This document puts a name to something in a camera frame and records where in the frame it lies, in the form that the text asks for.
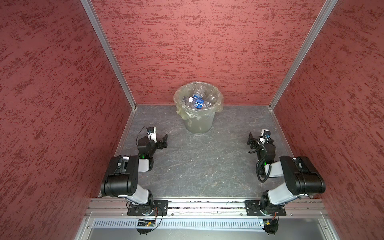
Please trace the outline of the blue label bottle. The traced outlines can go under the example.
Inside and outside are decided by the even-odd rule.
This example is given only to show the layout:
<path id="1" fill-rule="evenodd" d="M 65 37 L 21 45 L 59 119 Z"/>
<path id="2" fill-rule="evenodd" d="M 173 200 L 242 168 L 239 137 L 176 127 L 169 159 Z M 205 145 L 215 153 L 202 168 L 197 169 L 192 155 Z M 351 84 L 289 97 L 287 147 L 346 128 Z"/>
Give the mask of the blue label bottle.
<path id="1" fill-rule="evenodd" d="M 204 85 L 197 85 L 193 93 L 193 100 L 203 99 L 206 91 L 207 88 Z"/>
<path id="2" fill-rule="evenodd" d="M 188 102 L 190 103 L 190 107 L 193 109 L 208 109 L 212 106 L 212 103 L 205 101 L 203 98 L 200 97 L 189 97 Z"/>

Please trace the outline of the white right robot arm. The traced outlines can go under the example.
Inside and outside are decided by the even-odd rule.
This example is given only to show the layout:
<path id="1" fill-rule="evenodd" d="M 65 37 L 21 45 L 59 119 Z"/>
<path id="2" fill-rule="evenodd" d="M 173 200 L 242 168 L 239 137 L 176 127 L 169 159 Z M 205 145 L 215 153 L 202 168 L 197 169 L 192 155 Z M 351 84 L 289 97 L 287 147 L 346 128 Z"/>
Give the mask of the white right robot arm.
<path id="1" fill-rule="evenodd" d="M 270 178 L 284 178 L 278 187 L 263 192 L 256 201 L 245 201 L 248 216 L 285 216 L 285 205 L 302 197 L 322 194 L 326 184 L 320 173 L 307 157 L 280 157 L 275 161 L 276 146 L 269 130 L 263 130 L 259 137 L 249 134 L 249 154 L 256 154 L 256 174 L 260 183 Z"/>

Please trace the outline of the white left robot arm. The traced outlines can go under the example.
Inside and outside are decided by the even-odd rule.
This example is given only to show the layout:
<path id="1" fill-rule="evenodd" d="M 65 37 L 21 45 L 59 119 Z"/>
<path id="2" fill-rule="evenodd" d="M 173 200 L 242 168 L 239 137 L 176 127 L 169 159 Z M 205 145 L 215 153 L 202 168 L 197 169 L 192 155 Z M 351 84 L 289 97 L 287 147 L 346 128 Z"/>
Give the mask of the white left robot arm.
<path id="1" fill-rule="evenodd" d="M 168 147 L 168 135 L 161 140 L 153 140 L 155 134 L 149 134 L 137 141 L 138 154 L 119 155 L 110 160 L 103 181 L 103 197 L 127 200 L 128 216 L 166 216 L 167 200 L 155 200 L 150 190 L 139 185 L 139 173 L 150 172 L 154 166 L 153 156 L 156 150 Z"/>

